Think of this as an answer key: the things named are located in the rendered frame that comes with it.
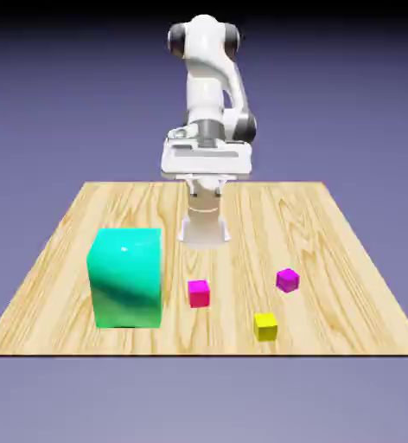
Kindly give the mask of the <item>small pink cube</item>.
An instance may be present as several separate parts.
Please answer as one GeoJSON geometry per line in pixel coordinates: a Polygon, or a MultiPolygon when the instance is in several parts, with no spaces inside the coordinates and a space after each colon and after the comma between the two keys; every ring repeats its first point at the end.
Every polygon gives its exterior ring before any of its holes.
{"type": "Polygon", "coordinates": [[[210,304],[210,287],[205,279],[188,282],[188,299],[191,308],[207,307],[210,304]]]}

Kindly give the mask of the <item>small yellow cube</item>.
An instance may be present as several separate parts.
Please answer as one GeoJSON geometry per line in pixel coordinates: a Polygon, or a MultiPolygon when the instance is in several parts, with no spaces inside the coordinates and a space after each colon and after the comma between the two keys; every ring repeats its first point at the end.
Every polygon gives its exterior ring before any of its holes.
{"type": "Polygon", "coordinates": [[[277,319],[272,312],[255,313],[253,329],[259,342],[270,342],[277,339],[277,319]]]}

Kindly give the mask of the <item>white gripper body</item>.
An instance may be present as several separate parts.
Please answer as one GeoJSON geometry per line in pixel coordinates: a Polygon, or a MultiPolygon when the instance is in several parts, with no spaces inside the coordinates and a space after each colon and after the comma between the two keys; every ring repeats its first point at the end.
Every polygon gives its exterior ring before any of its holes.
{"type": "Polygon", "coordinates": [[[161,171],[166,177],[217,176],[245,178],[252,172],[252,147],[238,141],[216,140],[214,148],[200,147],[196,138],[166,138],[161,171]]]}

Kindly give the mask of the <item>small magenta cube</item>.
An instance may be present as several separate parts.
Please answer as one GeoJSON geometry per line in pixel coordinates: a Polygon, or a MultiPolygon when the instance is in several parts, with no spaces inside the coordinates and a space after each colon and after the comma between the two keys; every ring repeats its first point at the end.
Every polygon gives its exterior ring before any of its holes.
{"type": "Polygon", "coordinates": [[[299,274],[291,268],[286,268],[277,272],[276,287],[283,292],[293,292],[300,284],[299,274]]]}

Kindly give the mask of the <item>large teal box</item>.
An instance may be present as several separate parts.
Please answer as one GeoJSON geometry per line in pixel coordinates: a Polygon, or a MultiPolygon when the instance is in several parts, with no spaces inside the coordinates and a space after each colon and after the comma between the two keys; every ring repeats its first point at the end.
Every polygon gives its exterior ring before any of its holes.
{"type": "Polygon", "coordinates": [[[99,328],[157,328],[163,314],[162,230],[101,228],[86,257],[99,328]]]}

